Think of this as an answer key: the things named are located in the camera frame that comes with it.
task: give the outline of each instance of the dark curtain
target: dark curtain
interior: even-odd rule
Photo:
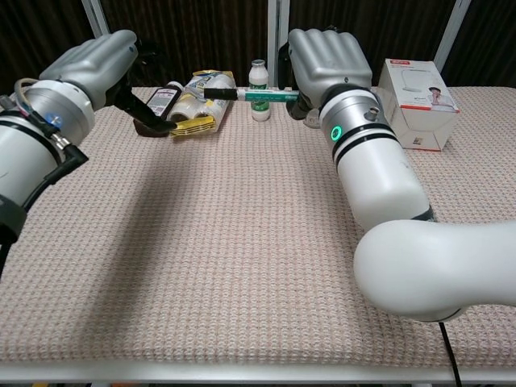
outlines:
[[[231,70],[247,85],[251,60],[267,58],[267,0],[102,0],[102,7],[111,31],[133,30],[172,61],[136,85],[185,84],[201,69]]]
[[[81,0],[0,2],[0,93],[22,77],[38,77],[67,49],[92,39]]]
[[[448,85],[516,87],[516,2],[473,0],[451,49]]]
[[[454,0],[291,0],[289,29],[332,24],[359,41],[380,77],[385,58],[434,60]]]

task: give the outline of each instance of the table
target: table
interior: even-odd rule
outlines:
[[[516,218],[516,91],[451,91],[445,149],[407,151],[438,220]],[[257,123],[236,103],[218,134],[179,142],[96,117],[90,162],[36,203],[7,261],[0,381],[452,380],[436,324],[356,288],[363,232],[320,132],[279,105]],[[447,329],[465,381],[516,381],[516,309]]]

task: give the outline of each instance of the white bottle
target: white bottle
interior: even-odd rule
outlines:
[[[268,73],[265,68],[265,60],[256,59],[251,62],[249,72],[250,89],[267,89]],[[255,121],[266,121],[271,116],[269,102],[251,102],[251,115]]]

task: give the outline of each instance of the red logo on box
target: red logo on box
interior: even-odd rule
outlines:
[[[410,65],[410,60],[391,59],[390,63],[392,63],[393,65]]]

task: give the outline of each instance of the black cable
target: black cable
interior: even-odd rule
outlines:
[[[448,338],[448,333],[446,332],[446,327],[444,326],[444,322],[439,323],[439,328],[441,328],[441,333],[443,334],[446,352],[448,352],[448,357],[450,358],[451,368],[453,369],[453,375],[455,376],[455,384],[457,387],[462,387],[462,381],[460,381],[459,369],[457,368],[457,362],[455,360],[455,355],[453,354],[453,349],[450,344],[450,339]]]
[[[7,256],[9,255],[12,243],[3,244],[0,248],[0,278],[2,278],[3,267],[6,265]]]

